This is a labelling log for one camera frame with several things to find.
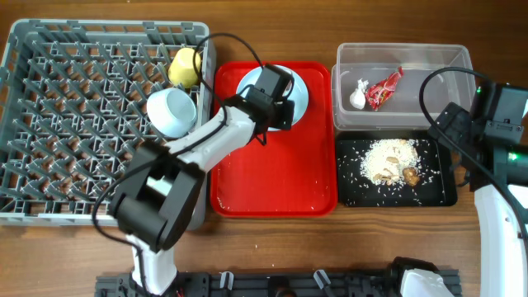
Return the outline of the light blue plate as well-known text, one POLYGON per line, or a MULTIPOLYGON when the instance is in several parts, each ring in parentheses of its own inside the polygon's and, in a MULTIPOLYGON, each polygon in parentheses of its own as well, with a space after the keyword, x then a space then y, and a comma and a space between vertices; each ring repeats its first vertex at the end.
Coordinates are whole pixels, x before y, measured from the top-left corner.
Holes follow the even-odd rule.
MULTIPOLYGON (((294 70, 282 65, 278 65, 278 68, 281 68, 291 74, 295 80, 294 86, 288 87, 285 91, 285 95, 289 93, 290 89, 293 89, 291 94, 288 96, 288 100, 295 104, 292 125, 296 125, 307 111, 309 104, 309 91, 306 84, 304 83, 304 80, 294 70)), ((239 82, 236 93, 239 93, 242 97, 245 97, 248 93, 246 86, 254 85, 261 72, 262 70, 260 67, 256 67, 248 72, 239 82)))

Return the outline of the white napkin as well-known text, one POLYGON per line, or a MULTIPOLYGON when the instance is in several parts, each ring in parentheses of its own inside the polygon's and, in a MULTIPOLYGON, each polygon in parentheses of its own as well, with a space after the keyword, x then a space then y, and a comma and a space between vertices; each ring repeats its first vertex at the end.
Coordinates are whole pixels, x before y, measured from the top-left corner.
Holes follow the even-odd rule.
POLYGON ((358 110, 363 110, 365 108, 365 93, 368 88, 368 85, 369 82, 367 80, 359 79, 357 81, 357 88, 349 97, 350 103, 354 108, 358 110))

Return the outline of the yellow plastic cup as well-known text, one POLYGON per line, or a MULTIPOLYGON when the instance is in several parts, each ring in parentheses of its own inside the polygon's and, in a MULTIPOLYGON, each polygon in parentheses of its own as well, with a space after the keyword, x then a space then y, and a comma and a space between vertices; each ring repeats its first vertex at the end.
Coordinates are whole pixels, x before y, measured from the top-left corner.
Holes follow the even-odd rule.
POLYGON ((201 57, 195 49, 181 48, 172 60, 167 75, 173 85, 191 88, 199 81, 195 69, 200 70, 200 66, 201 57))

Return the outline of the small mint green bowl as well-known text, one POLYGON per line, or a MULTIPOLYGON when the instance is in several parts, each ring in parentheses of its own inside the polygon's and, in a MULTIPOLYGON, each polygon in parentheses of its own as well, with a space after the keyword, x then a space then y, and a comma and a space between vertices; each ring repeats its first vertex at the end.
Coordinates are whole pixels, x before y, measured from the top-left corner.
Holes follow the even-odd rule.
POLYGON ((181 138, 197 119, 196 104, 175 87, 154 92, 147 100, 147 114, 154 128, 170 138, 181 138))

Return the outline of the red candy wrapper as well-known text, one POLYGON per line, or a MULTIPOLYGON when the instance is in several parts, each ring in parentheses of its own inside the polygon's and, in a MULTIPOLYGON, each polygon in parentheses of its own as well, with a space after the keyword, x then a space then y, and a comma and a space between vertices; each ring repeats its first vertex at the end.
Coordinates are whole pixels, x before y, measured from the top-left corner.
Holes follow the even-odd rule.
POLYGON ((399 80, 404 76, 403 68, 398 67, 386 79, 368 88, 365 99, 370 107, 377 111, 382 105, 392 97, 398 86, 399 80))

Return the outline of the rice and meat leftovers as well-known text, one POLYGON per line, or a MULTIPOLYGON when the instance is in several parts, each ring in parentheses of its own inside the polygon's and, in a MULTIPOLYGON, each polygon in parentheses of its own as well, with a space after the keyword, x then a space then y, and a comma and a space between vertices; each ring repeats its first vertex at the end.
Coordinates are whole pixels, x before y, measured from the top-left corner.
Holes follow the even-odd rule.
POLYGON ((375 185, 416 186, 421 180, 416 146, 414 139, 376 140, 361 159, 361 175, 375 185))

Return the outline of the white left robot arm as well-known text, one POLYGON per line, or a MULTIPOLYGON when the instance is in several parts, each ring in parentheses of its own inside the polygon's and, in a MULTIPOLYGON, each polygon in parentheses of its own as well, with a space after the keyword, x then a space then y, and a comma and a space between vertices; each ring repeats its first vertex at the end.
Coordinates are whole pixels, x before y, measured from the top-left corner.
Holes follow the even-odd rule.
POLYGON ((191 222, 207 173, 269 128, 288 130, 291 86, 249 85, 220 101, 219 112, 182 139, 143 143, 115 182, 110 212, 134 251, 131 280, 140 294, 162 296, 177 278, 173 248, 191 222))

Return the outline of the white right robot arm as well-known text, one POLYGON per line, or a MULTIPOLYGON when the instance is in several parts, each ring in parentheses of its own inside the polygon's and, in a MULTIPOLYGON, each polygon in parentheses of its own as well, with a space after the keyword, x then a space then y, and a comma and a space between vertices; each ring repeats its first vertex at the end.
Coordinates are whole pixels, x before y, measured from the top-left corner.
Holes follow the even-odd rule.
POLYGON ((474 193, 482 296, 527 294, 527 90, 482 83, 469 110, 450 103, 428 134, 460 156, 474 193))

